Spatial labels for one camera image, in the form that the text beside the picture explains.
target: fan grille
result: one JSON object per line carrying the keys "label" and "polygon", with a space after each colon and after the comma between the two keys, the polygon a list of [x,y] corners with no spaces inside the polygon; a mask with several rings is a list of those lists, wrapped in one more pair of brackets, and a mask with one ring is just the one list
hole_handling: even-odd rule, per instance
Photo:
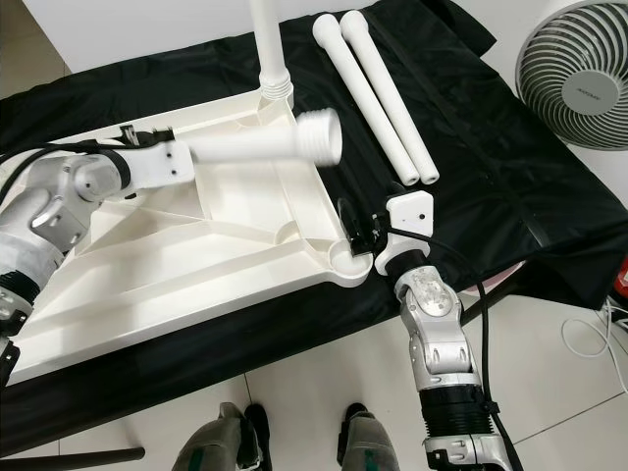
{"label": "fan grille", "polygon": [[628,148],[628,3],[563,11],[528,39],[519,96],[558,135],[596,149]]}

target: white plastic base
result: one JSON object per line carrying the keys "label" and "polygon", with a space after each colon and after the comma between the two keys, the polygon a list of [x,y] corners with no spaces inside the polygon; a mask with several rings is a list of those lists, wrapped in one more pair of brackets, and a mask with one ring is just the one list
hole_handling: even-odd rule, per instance
{"label": "white plastic base", "polygon": [[[177,140],[293,124],[259,90],[132,122]],[[113,126],[65,141],[111,137]],[[12,383],[322,282],[355,287],[372,256],[351,257],[313,164],[196,166],[192,183],[107,201],[90,235],[14,338]]]}

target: black pole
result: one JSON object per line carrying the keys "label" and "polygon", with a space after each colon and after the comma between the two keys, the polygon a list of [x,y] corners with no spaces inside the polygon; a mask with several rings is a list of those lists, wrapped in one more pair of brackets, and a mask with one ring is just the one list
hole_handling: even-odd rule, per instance
{"label": "black pole", "polygon": [[143,458],[145,454],[144,448],[139,447],[39,458],[2,459],[0,460],[0,469],[2,471],[67,471],[104,464],[137,461]]}

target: white pole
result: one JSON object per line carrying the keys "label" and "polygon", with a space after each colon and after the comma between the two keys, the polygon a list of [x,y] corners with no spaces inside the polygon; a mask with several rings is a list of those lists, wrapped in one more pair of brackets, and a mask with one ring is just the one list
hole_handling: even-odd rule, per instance
{"label": "white pole", "polygon": [[375,92],[391,119],[396,133],[405,146],[405,150],[419,171],[421,182],[424,184],[434,183],[439,179],[439,171],[434,165],[430,152],[425,147],[421,134],[416,129],[401,95],[394,85],[393,78],[369,34],[369,26],[364,16],[356,10],[346,13],[340,20],[340,29],[342,30],[342,37],[355,51],[362,69],[375,88]]}
{"label": "white pole", "polygon": [[362,115],[380,142],[384,152],[406,186],[419,181],[419,173],[396,135],[382,105],[355,62],[351,51],[342,39],[340,25],[332,15],[323,15],[314,22],[312,33],[318,45],[327,51]]}
{"label": "white pole", "polygon": [[318,167],[336,165],[342,154],[342,131],[336,111],[301,113],[296,126],[260,127],[183,140],[194,163],[302,160]]}
{"label": "white pole", "polygon": [[249,0],[255,44],[261,72],[262,95],[269,100],[282,100],[292,95],[290,74],[284,63],[282,38],[274,0]]}

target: white floor tile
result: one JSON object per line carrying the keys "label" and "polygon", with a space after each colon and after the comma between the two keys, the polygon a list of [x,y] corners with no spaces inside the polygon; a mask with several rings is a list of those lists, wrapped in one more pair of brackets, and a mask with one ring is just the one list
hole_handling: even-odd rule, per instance
{"label": "white floor tile", "polygon": [[20,453],[5,456],[3,459],[18,459],[18,458],[38,458],[40,456],[56,456],[59,454],[59,441],[55,440],[49,444],[36,446],[35,448],[27,449]]}
{"label": "white floor tile", "polygon": [[517,445],[526,470],[626,469],[628,395],[622,394]]}
{"label": "white floor tile", "polygon": [[61,439],[61,454],[143,446],[146,456],[140,461],[100,466],[98,471],[168,470],[191,435],[218,417],[221,402],[233,402],[244,411],[249,397],[243,376]]}
{"label": "white floor tile", "polygon": [[[602,328],[589,309],[522,296],[509,296],[491,309],[491,386],[511,438],[518,442],[620,393],[608,356],[585,359],[569,351],[560,337],[568,318]],[[480,319],[465,331],[480,363]],[[602,339],[581,324],[566,329],[572,345],[593,353]],[[622,369],[628,355],[619,351]]]}
{"label": "white floor tile", "polygon": [[43,32],[0,46],[0,98],[59,79],[63,74],[63,60]]}
{"label": "white floor tile", "polygon": [[407,337],[392,319],[247,373],[253,401],[269,415],[274,468],[338,471],[340,422],[359,401],[384,424],[401,469],[428,469]]}
{"label": "white floor tile", "polygon": [[41,28],[22,0],[0,1],[0,45],[38,33]]}

